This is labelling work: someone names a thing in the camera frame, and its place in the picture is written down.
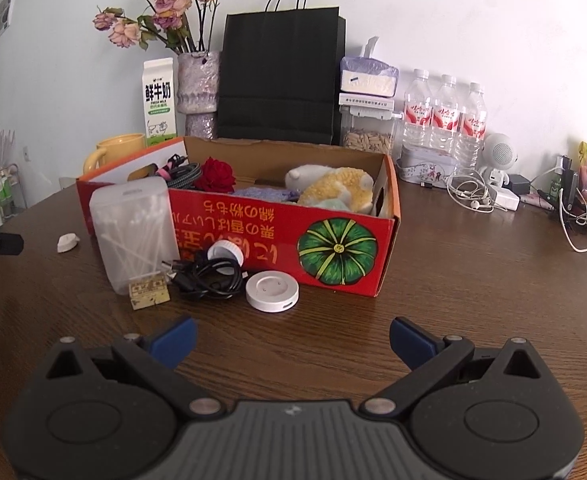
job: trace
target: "green pumpkin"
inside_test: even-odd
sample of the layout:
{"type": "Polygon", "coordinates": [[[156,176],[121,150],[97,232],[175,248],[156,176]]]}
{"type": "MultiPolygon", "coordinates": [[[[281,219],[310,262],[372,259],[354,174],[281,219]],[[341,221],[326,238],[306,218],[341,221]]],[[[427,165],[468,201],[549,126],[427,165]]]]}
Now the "green pumpkin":
{"type": "Polygon", "coordinates": [[[298,240],[300,264],[325,285],[353,285],[371,272],[378,241],[366,227],[348,218],[310,225],[298,240]]]}

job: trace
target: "wooden table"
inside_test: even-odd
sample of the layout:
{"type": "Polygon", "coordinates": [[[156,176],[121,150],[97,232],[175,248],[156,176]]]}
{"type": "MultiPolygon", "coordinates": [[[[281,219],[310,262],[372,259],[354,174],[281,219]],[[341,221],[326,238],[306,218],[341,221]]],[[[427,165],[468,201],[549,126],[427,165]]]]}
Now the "wooden table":
{"type": "MultiPolygon", "coordinates": [[[[474,214],[441,190],[403,184],[400,192],[402,225],[379,297],[304,286],[299,304],[277,316],[242,299],[188,304],[177,291],[176,301],[133,312],[109,285],[75,188],[39,203],[6,226],[22,234],[24,253],[0,257],[0,427],[60,336],[100,346],[150,333],[185,311],[198,320],[198,346],[179,370],[222,399],[359,403],[407,372],[387,335],[402,315],[479,346],[531,339],[584,421],[572,478],[587,480],[587,254],[572,252],[559,224],[536,208],[474,214]],[[80,235],[80,246],[57,254],[68,232],[80,235]]],[[[0,447],[0,480],[12,478],[0,447]]]]}

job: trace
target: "red cardboard box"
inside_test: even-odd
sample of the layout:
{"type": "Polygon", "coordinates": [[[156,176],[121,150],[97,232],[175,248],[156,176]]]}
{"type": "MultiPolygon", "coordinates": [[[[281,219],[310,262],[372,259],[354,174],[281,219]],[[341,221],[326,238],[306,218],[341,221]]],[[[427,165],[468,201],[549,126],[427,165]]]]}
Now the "red cardboard box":
{"type": "Polygon", "coordinates": [[[182,257],[226,238],[244,253],[249,271],[276,269],[298,282],[377,296],[400,225],[398,184],[391,158],[338,146],[270,140],[184,137],[158,144],[78,179],[89,232],[89,200],[98,187],[121,184],[162,167],[178,153],[203,164],[210,156],[229,163],[236,188],[284,187],[284,176],[303,164],[360,168],[375,180],[371,215],[273,203],[229,194],[170,189],[182,257]]]}

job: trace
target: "red rose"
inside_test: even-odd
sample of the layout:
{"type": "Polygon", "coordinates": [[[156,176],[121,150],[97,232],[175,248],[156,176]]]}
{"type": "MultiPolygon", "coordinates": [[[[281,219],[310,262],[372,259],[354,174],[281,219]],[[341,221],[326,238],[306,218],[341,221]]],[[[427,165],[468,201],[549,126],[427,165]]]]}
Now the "red rose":
{"type": "Polygon", "coordinates": [[[202,165],[202,176],[193,184],[201,191],[232,193],[236,178],[231,166],[221,160],[209,157],[202,165]]]}

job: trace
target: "milk carton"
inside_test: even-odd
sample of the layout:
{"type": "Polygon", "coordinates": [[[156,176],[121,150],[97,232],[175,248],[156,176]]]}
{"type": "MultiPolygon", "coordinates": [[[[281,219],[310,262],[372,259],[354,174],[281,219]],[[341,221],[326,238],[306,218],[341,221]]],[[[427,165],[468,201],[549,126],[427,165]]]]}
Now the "milk carton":
{"type": "Polygon", "coordinates": [[[144,62],[142,90],[147,146],[177,137],[172,57],[144,62]]]}

